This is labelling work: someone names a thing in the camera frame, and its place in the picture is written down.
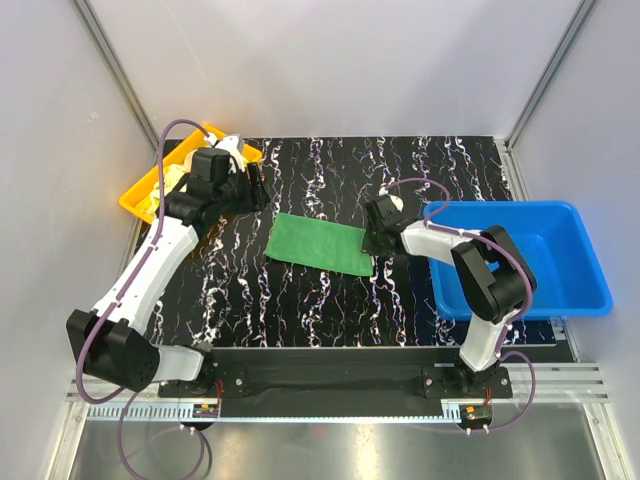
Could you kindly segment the green microfibre towel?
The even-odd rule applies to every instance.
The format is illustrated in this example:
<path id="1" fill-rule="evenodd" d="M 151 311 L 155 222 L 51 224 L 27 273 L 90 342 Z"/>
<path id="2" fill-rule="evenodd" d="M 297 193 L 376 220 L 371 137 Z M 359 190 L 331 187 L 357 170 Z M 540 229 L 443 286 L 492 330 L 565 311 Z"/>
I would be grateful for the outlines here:
<path id="1" fill-rule="evenodd" d="M 374 272 L 361 250 L 365 230 L 315 218 L 278 213 L 265 255 L 270 259 L 357 277 Z"/>

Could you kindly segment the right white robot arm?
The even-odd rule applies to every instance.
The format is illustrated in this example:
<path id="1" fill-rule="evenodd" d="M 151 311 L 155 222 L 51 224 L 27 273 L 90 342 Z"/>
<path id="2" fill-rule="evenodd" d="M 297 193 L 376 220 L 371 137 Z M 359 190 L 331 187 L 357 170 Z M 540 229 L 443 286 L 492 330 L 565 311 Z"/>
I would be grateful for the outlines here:
<path id="1" fill-rule="evenodd" d="M 463 395 L 480 394 L 497 371 L 507 330 L 531 306 L 537 288 L 511 236 L 497 225 L 477 231 L 411 220 L 389 194 L 367 202 L 365 212 L 363 252 L 425 257 L 455 268 L 471 320 L 444 379 Z"/>

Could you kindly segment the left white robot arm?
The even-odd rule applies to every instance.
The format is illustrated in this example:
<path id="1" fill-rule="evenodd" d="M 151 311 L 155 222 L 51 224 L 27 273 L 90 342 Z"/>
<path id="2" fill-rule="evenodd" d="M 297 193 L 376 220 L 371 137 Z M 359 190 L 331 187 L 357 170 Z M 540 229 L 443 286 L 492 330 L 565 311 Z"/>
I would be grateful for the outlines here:
<path id="1" fill-rule="evenodd" d="M 193 152 L 191 169 L 164 197 L 148 234 L 109 292 L 94 307 L 74 310 L 66 323 L 71 348 L 85 375 L 135 392 L 181 381 L 196 396 L 215 386 L 203 351 L 154 345 L 144 336 L 156 302 L 183 260 L 225 216 L 263 211 L 270 198 L 258 163 L 242 154 L 243 140 L 226 136 Z"/>

